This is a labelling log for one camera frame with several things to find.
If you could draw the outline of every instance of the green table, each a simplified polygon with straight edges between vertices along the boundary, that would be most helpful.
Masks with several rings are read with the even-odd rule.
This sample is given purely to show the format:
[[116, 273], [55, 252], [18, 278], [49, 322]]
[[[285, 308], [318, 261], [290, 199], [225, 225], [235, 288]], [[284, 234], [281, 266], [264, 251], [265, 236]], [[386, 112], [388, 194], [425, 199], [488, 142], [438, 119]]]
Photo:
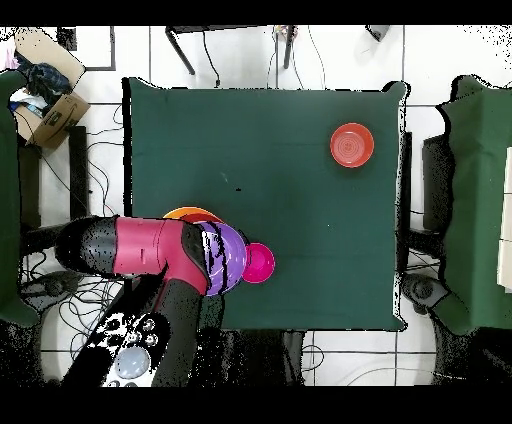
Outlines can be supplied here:
[[17, 71], [0, 73], [0, 319], [23, 326], [39, 321], [36, 311], [18, 296], [20, 267], [20, 181], [16, 121], [9, 98], [27, 83]]
[[[274, 252], [267, 282], [226, 293], [223, 328], [403, 328], [393, 286], [405, 84], [384, 92], [163, 90], [131, 78], [129, 87], [133, 216], [202, 207]], [[358, 169], [338, 165], [329, 149], [347, 122], [375, 140]]]
[[441, 279], [452, 294], [434, 311], [455, 334], [512, 329], [512, 295], [497, 284], [506, 149], [512, 146], [512, 91], [459, 79], [439, 107], [455, 158], [453, 211], [444, 236]]

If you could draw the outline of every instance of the pink bowl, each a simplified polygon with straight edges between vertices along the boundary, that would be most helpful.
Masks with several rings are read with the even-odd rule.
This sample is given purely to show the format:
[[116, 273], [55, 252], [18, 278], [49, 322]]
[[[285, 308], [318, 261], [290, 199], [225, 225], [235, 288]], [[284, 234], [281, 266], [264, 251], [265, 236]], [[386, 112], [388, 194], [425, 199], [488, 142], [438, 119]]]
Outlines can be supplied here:
[[247, 265], [242, 278], [251, 284], [262, 283], [274, 272], [275, 260], [270, 249], [261, 243], [251, 243], [247, 247]]

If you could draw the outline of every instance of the tiled floor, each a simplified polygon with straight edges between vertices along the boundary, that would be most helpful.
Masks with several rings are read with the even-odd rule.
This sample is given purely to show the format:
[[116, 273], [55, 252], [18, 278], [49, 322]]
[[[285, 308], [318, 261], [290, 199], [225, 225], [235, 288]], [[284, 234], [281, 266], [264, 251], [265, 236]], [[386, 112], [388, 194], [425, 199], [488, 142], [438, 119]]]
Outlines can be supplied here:
[[[87, 28], [77, 28], [76, 54], [85, 66], [108, 65], [103, 63], [108, 61], [110, 54], [105, 28], [98, 29], [96, 34]], [[506, 42], [510, 37], [504, 37], [510, 29], [393, 25], [381, 43], [374, 41], [362, 25], [313, 25], [310, 29], [322, 57], [328, 89], [380, 90], [389, 81], [398, 80], [410, 84], [406, 129], [413, 133], [412, 210], [416, 212], [411, 214], [411, 222], [413, 227], [421, 228], [421, 146], [424, 139], [444, 132], [444, 121], [433, 106], [449, 99], [451, 82], [464, 73], [478, 74], [496, 85], [511, 81], [512, 66]], [[275, 58], [269, 71], [274, 51], [271, 32], [272, 26], [267, 26], [206, 34], [208, 50], [219, 72], [222, 88], [264, 88], [267, 84], [275, 87]], [[91, 134], [121, 127], [114, 122], [113, 116], [117, 110], [115, 120], [122, 119], [118, 106], [123, 76], [138, 76], [166, 88], [213, 88], [216, 77], [204, 51], [202, 34], [180, 35], [178, 42], [196, 69], [196, 76], [188, 74], [168, 42], [164, 27], [115, 27], [115, 71], [88, 71], [76, 87], [77, 93], [92, 105], [80, 124]], [[98, 49], [98, 55], [94, 54], [94, 49]], [[321, 89], [322, 67], [307, 26], [299, 27], [294, 56], [304, 88]], [[284, 40], [281, 40], [279, 88], [297, 89], [300, 83], [293, 62], [284, 70], [283, 57]], [[121, 143], [122, 136], [122, 131], [107, 131], [91, 135], [88, 142]], [[45, 154], [55, 172], [69, 184], [67, 149], [65, 142], [58, 150]], [[90, 149], [89, 156], [109, 177], [107, 204], [116, 213], [123, 211], [122, 154], [120, 146], [99, 144]], [[43, 225], [67, 222], [68, 212], [61, 205], [68, 204], [69, 194], [45, 163], [41, 167]], [[105, 177], [92, 167], [90, 171], [105, 187]], [[91, 212], [102, 215], [101, 189], [92, 179], [90, 189]], [[34, 255], [30, 263], [37, 263], [39, 257]], [[411, 263], [422, 262], [411, 255]], [[48, 272], [58, 267], [50, 258], [40, 268]], [[58, 312], [58, 307], [53, 308], [44, 324], [43, 364], [48, 377], [61, 377], [72, 361], [69, 349], [76, 331], [62, 321]], [[72, 325], [79, 325], [69, 310], [62, 313]], [[410, 302], [403, 298], [400, 314], [407, 323], [407, 329], [401, 333], [308, 332], [304, 345], [314, 344], [322, 352], [306, 347], [303, 369], [311, 369], [303, 373], [306, 384], [428, 384], [435, 361], [432, 323], [427, 316], [417, 315]], [[79, 339], [75, 338], [73, 349], [79, 347]]]

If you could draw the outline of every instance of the table leg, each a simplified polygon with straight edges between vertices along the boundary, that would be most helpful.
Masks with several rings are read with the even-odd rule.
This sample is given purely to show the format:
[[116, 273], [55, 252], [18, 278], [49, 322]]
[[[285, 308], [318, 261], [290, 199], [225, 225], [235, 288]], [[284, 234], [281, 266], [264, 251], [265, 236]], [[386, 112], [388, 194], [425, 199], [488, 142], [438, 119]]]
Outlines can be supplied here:
[[178, 53], [178, 56], [180, 57], [184, 65], [187, 67], [187, 70], [190, 73], [190, 75], [195, 75], [196, 71], [194, 71], [194, 68], [188, 61], [187, 56], [185, 56], [185, 53], [183, 53], [183, 50], [181, 50], [181, 47], [179, 46], [178, 42], [176, 41], [176, 38], [174, 37], [174, 34], [172, 33], [171, 27], [165, 27], [165, 35], [171, 42], [172, 46], [174, 47], [174, 50], [176, 50], [176, 53]]
[[284, 69], [288, 69], [290, 65], [290, 52], [292, 50], [293, 33], [295, 31], [295, 25], [288, 25], [286, 33], [286, 50], [284, 52]]

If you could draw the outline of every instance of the cardboard box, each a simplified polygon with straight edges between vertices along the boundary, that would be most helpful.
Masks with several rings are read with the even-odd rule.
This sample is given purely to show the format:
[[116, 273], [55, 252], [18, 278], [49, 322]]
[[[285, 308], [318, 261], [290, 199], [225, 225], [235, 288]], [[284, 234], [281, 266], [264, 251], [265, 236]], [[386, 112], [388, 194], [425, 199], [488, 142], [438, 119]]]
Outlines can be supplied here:
[[[16, 50], [33, 64], [48, 63], [68, 78], [75, 87], [85, 72], [85, 67], [66, 49], [53, 41], [39, 28], [19, 28], [14, 36]], [[90, 105], [72, 92], [62, 95], [46, 116], [41, 119], [25, 106], [18, 106], [14, 116], [18, 133], [28, 143], [55, 149], [67, 137], [69, 128], [75, 126]]]

